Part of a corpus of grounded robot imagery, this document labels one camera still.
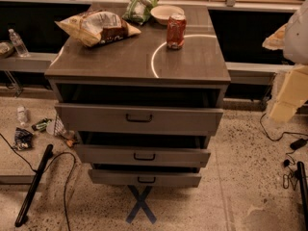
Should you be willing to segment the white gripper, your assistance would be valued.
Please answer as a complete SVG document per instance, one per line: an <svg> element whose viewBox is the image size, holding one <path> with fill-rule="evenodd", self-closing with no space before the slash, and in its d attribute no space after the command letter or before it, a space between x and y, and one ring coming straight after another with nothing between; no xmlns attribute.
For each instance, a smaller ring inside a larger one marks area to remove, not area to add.
<svg viewBox="0 0 308 231"><path fill-rule="evenodd" d="M297 64L285 74L269 117L276 122L288 122L308 101L308 8L301 7L267 37L262 46L268 50L282 50L284 57Z"/></svg>

